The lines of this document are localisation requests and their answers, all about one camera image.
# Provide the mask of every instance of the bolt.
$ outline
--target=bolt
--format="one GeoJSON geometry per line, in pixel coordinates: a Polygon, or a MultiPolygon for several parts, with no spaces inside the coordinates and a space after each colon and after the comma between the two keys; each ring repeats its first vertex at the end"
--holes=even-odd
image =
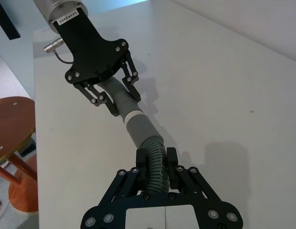
{"type": "Polygon", "coordinates": [[[118,172],[118,174],[121,175],[121,176],[124,175],[125,173],[126,173],[126,172],[125,172],[124,170],[120,170],[120,171],[118,172]]]}
{"type": "Polygon", "coordinates": [[[113,214],[109,213],[109,214],[106,214],[105,217],[104,217],[104,222],[105,223],[110,223],[114,220],[114,216],[113,214]]]}
{"type": "Polygon", "coordinates": [[[94,217],[90,217],[90,218],[86,219],[86,221],[85,221],[85,225],[86,225],[87,227],[91,227],[91,226],[93,226],[95,223],[96,223],[96,219],[95,219],[94,217]]]}
{"type": "Polygon", "coordinates": [[[209,210],[209,217],[211,217],[212,219],[217,219],[219,217],[219,214],[215,210],[209,210]]]}
{"type": "Polygon", "coordinates": [[[170,199],[174,199],[174,198],[176,198],[176,195],[171,193],[171,194],[169,195],[169,198],[170,198],[170,199]]]}
{"type": "Polygon", "coordinates": [[[197,170],[196,170],[195,168],[191,168],[190,171],[191,171],[192,173],[196,173],[196,172],[197,172],[197,170]]]}
{"type": "Polygon", "coordinates": [[[181,172],[183,171],[183,168],[181,166],[177,167],[177,171],[181,172]]]}
{"type": "Polygon", "coordinates": [[[238,220],[238,217],[235,213],[229,212],[228,214],[226,214],[226,217],[233,222],[236,222],[238,220]]]}
{"type": "Polygon", "coordinates": [[[150,195],[149,195],[149,194],[145,194],[145,195],[143,196],[143,198],[144,198],[144,200],[149,200],[149,199],[150,199],[150,195]]]}

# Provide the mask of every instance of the stool leg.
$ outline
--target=stool leg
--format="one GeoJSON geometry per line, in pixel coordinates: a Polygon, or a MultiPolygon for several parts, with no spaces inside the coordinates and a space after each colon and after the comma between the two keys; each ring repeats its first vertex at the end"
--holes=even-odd
{"type": "Polygon", "coordinates": [[[21,180],[17,179],[14,175],[10,174],[2,167],[0,167],[0,176],[5,180],[9,181],[10,183],[13,183],[16,185],[19,185],[21,183],[21,180]]]}
{"type": "Polygon", "coordinates": [[[31,179],[37,182],[37,172],[34,171],[28,164],[26,164],[22,159],[20,159],[18,156],[15,154],[12,154],[8,160],[16,166],[21,172],[29,176],[31,179]]]}

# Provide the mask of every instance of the white table surface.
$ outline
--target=white table surface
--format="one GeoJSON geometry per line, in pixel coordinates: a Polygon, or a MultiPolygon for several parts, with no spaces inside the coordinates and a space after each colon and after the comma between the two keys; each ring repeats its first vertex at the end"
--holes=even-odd
{"type": "MultiPolygon", "coordinates": [[[[170,1],[91,21],[129,42],[139,105],[180,164],[197,166],[245,229],[296,228],[296,62],[170,1]]],[[[120,117],[65,81],[69,65],[42,53],[55,37],[34,43],[40,229],[77,229],[136,148],[120,117]]]]}

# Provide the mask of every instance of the white band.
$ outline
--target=white band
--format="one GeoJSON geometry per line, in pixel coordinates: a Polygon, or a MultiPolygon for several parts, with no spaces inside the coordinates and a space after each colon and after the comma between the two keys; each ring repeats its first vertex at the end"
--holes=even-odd
{"type": "Polygon", "coordinates": [[[131,118],[133,118],[136,115],[143,115],[144,113],[142,111],[131,111],[128,113],[124,119],[124,123],[127,125],[127,123],[130,121],[131,118]]]}

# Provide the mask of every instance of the gray flexible tube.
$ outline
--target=gray flexible tube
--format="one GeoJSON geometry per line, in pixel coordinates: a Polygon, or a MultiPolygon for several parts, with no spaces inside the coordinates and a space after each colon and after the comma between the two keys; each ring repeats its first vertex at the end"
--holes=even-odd
{"type": "MultiPolygon", "coordinates": [[[[99,83],[98,86],[102,87],[112,97],[124,121],[130,112],[141,111],[132,95],[114,77],[99,83]]],[[[146,150],[147,181],[144,192],[167,192],[169,182],[166,150],[162,136],[144,114],[132,117],[126,125],[136,147],[146,150]]]]}

